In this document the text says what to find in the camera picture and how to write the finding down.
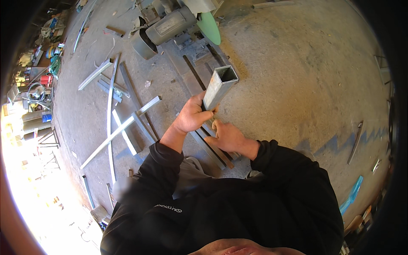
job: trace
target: green cutting disc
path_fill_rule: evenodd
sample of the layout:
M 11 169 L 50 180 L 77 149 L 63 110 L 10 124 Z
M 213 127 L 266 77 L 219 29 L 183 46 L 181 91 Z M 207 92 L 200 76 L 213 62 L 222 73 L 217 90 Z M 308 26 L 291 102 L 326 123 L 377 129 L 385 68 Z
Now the green cutting disc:
M 214 20 L 211 12 L 202 12 L 201 21 L 197 21 L 198 27 L 201 29 L 204 35 L 208 37 L 214 44 L 221 44 L 220 31 L 218 30 L 217 23 Z

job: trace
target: sleeve cuff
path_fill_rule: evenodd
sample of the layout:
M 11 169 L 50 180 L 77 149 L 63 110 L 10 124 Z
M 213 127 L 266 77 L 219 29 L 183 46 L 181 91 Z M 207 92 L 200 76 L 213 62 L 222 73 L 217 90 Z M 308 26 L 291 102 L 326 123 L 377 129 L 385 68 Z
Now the sleeve cuff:
M 178 153 L 175 150 L 160 143 L 160 140 L 150 146 L 150 155 L 159 165 L 166 167 L 180 166 L 183 162 L 183 152 Z
M 251 168 L 262 172 L 269 165 L 269 162 L 278 147 L 278 142 L 276 140 L 271 140 L 270 142 L 258 140 L 258 142 L 261 146 L 259 147 L 257 157 L 253 161 L 251 160 Z

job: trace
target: black sweatshirt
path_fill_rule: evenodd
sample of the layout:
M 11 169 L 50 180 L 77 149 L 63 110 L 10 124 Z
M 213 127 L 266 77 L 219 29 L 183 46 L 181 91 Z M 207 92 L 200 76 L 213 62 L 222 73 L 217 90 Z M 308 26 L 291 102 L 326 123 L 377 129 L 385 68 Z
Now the black sweatshirt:
M 307 255 L 339 254 L 343 221 L 326 170 L 275 140 L 260 143 L 251 167 L 263 181 L 205 178 L 176 200 L 183 153 L 153 144 L 126 203 L 115 207 L 101 253 L 185 255 L 218 239 L 246 238 Z

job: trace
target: lips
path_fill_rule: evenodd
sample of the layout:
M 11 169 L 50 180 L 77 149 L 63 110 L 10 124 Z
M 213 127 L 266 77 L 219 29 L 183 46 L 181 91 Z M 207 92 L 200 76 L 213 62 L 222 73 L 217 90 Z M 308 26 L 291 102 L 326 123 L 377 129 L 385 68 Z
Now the lips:
M 260 249 L 252 245 L 237 245 L 226 249 L 221 255 L 249 255 L 255 251 Z

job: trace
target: green hose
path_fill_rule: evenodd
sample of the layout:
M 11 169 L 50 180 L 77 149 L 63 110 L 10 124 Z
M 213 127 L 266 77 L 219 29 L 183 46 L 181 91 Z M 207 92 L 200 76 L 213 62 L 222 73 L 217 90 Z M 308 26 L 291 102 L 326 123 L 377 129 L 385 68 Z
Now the green hose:
M 49 66 L 49 72 L 58 80 L 57 73 L 61 68 L 60 55 L 55 55 L 51 58 L 51 64 Z

